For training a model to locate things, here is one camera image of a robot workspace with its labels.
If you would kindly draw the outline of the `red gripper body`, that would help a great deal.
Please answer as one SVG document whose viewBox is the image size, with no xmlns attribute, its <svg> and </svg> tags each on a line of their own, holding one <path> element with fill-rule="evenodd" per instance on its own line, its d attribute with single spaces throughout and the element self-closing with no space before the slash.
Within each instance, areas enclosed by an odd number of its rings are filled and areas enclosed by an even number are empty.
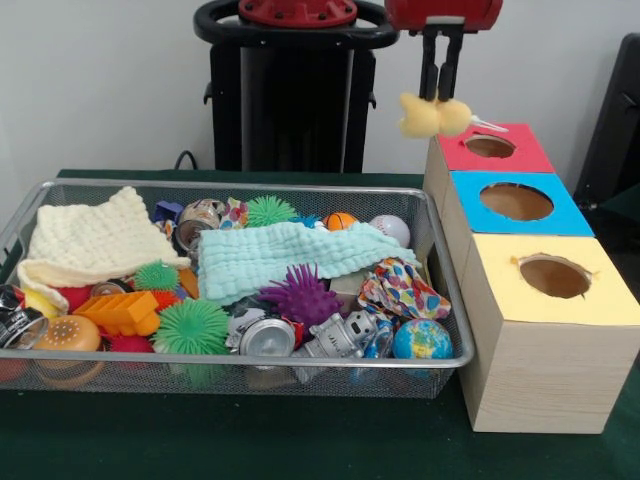
<svg viewBox="0 0 640 480">
<path fill-rule="evenodd" d="M 502 0 L 389 0 L 384 2 L 396 30 L 421 31 L 429 25 L 462 26 L 465 33 L 490 30 Z"/>
</svg>

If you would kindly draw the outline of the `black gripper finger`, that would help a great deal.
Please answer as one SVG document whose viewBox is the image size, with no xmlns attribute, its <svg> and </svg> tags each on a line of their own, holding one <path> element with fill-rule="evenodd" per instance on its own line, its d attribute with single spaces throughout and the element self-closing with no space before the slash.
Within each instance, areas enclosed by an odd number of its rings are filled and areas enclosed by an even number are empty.
<svg viewBox="0 0 640 480">
<path fill-rule="evenodd" d="M 422 30 L 422 65 L 419 96 L 422 99 L 434 99 L 437 94 L 439 69 L 435 63 L 438 25 L 426 25 Z"/>
<path fill-rule="evenodd" d="M 448 38 L 445 62 L 441 65 L 438 83 L 438 99 L 450 100 L 454 97 L 460 52 L 464 30 L 462 25 L 447 25 L 441 34 Z"/>
</svg>

